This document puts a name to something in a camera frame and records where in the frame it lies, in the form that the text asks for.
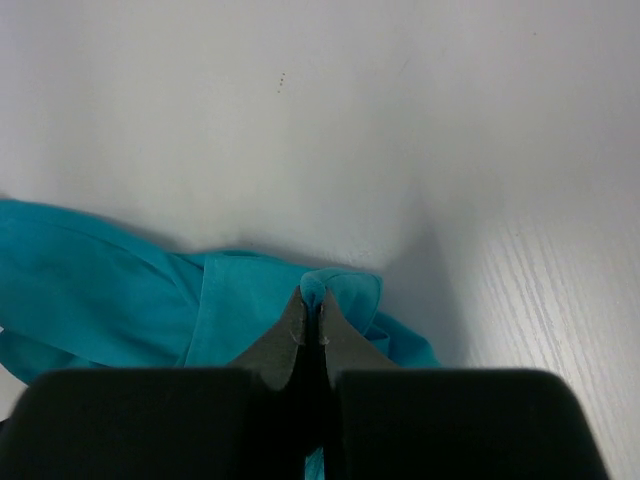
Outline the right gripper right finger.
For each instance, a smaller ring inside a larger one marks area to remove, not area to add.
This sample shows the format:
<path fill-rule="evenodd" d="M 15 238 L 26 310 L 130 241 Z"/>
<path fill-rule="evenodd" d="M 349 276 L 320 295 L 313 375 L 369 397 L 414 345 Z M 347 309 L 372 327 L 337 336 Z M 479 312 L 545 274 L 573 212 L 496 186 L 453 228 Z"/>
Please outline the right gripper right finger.
<path fill-rule="evenodd" d="M 348 371 L 395 371 L 399 366 L 383 355 L 344 317 L 330 290 L 319 312 L 319 343 L 331 388 Z"/>

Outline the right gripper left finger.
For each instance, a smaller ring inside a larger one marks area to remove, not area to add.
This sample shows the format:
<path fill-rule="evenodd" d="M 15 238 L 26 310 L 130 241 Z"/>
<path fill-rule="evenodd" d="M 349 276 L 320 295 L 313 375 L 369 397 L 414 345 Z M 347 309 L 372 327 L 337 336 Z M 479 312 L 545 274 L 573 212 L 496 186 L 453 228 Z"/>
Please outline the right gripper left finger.
<path fill-rule="evenodd" d="M 296 287 L 279 320 L 228 367 L 255 374 L 270 391 L 283 391 L 306 348 L 307 306 Z"/>

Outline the teal t-shirt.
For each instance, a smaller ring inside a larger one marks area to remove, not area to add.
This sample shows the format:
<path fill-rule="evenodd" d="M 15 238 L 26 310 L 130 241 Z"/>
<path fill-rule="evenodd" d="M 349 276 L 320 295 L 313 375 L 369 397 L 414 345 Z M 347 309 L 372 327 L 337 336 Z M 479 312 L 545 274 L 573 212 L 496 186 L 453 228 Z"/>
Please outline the teal t-shirt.
<path fill-rule="evenodd" d="M 178 254 L 89 215 L 1 204 L 1 362 L 20 381 L 64 368 L 222 366 L 294 290 L 331 290 L 391 361 L 433 367 L 426 339 L 381 312 L 381 279 L 242 251 Z"/>

